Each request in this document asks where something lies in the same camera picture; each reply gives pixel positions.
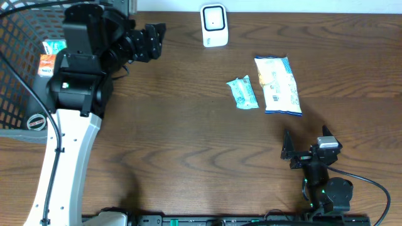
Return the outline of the yellow blue snack bag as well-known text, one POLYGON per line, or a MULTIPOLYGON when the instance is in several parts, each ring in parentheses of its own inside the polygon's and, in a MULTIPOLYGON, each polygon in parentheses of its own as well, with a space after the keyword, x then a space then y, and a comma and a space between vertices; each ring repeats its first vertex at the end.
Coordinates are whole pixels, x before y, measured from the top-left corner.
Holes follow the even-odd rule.
POLYGON ((265 113, 302 116, 297 84, 288 57, 256 56, 254 61, 263 89, 265 113))

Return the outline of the light teal wipes pack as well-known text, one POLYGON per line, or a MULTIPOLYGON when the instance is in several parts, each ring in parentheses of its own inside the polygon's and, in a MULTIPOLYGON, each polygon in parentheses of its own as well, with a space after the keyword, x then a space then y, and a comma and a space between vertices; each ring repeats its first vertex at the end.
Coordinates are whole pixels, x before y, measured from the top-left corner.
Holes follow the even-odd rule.
POLYGON ((259 108, 249 75, 245 75, 243 78, 236 78, 226 84, 231 88, 238 109, 248 110, 259 108))

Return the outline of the green tissue pack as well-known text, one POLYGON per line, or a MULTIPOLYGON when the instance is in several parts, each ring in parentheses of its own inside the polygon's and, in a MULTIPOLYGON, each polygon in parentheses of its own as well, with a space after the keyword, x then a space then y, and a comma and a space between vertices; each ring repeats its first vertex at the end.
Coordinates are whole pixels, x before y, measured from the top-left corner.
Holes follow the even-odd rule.
POLYGON ((65 40, 45 40, 42 44, 47 55, 56 55, 67 47, 65 40))

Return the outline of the orange tissue pack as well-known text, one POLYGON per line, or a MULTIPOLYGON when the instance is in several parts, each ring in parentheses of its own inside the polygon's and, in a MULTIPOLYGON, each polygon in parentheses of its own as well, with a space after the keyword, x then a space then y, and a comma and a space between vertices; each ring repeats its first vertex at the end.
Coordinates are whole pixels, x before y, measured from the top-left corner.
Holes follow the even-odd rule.
POLYGON ((56 61, 56 55, 40 55, 38 75, 40 77, 52 77, 56 61))

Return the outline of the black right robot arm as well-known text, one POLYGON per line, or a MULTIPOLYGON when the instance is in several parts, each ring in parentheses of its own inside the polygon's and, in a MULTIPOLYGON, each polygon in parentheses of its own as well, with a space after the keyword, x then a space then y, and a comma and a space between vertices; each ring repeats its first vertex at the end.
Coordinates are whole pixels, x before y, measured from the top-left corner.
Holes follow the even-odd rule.
POLYGON ((303 196, 315 211, 322 214, 343 213, 350 210, 353 184, 340 177, 329 176, 329 166, 338 160, 341 143, 327 126, 322 127, 322 135, 308 151, 297 151, 289 130, 284 131, 281 159, 290 162, 293 170, 303 170, 303 196))

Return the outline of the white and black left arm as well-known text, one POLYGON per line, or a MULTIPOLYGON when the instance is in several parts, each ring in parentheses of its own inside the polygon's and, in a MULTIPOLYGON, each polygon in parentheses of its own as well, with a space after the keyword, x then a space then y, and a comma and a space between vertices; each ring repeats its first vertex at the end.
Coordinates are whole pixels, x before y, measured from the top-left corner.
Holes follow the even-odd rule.
POLYGON ((90 152, 125 64, 160 57, 163 23, 143 30, 111 7, 77 4, 62 23, 67 46, 46 85, 46 151, 26 225, 82 225, 82 195, 90 152))

